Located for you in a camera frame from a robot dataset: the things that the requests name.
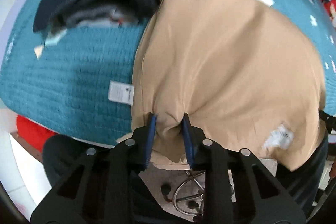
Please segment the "white care label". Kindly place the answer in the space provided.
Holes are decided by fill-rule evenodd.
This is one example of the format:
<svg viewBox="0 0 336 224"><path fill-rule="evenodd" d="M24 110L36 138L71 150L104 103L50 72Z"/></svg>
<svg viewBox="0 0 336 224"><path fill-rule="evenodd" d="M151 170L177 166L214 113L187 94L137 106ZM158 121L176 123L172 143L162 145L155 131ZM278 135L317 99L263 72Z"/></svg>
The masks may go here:
<svg viewBox="0 0 336 224"><path fill-rule="evenodd" d="M108 90L108 100L131 106L134 100L134 86L111 81Z"/></svg>

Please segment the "red fabric item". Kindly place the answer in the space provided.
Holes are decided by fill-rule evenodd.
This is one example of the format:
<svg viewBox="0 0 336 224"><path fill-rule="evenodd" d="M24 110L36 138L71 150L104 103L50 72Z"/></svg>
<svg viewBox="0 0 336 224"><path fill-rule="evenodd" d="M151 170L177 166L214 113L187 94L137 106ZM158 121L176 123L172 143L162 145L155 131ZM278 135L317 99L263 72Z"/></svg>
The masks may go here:
<svg viewBox="0 0 336 224"><path fill-rule="evenodd" d="M49 138L57 135L57 133L21 115L17 116L16 124L18 135L39 152L43 151L43 146Z"/></svg>

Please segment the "teal patterned bedspread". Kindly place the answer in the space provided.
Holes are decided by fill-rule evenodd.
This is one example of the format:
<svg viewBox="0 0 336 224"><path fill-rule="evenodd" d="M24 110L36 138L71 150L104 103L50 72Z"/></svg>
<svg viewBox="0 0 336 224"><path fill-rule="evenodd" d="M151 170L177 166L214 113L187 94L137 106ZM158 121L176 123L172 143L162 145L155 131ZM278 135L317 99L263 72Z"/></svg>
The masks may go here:
<svg viewBox="0 0 336 224"><path fill-rule="evenodd" d="M54 46L33 32L41 0L17 0L1 30L1 100L55 132L114 144L131 131L130 106L108 100L111 81L130 83L146 24L69 29ZM272 0L317 47L325 70L325 112L335 114L335 29L320 0Z"/></svg>

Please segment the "chrome stool base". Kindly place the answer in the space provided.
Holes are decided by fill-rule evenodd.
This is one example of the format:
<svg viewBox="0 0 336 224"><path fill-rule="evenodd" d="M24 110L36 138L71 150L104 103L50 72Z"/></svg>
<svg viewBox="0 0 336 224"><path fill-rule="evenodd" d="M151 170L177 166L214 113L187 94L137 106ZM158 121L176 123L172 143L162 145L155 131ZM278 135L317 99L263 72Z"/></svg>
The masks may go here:
<svg viewBox="0 0 336 224"><path fill-rule="evenodd" d="M180 214L202 217L205 208L205 172L185 170L186 178L174 190L170 183L161 185L161 194Z"/></svg>

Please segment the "tan beige jacket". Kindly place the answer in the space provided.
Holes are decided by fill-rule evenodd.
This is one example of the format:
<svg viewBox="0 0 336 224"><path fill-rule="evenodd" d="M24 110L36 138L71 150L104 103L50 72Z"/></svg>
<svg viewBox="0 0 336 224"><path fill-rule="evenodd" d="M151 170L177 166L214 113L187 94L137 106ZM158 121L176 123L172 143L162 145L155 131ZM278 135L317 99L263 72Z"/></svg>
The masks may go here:
<svg viewBox="0 0 336 224"><path fill-rule="evenodd" d="M187 166L180 122L289 170L321 144L325 75L313 43L256 0L162 0L134 61L132 128L157 116L151 162Z"/></svg>

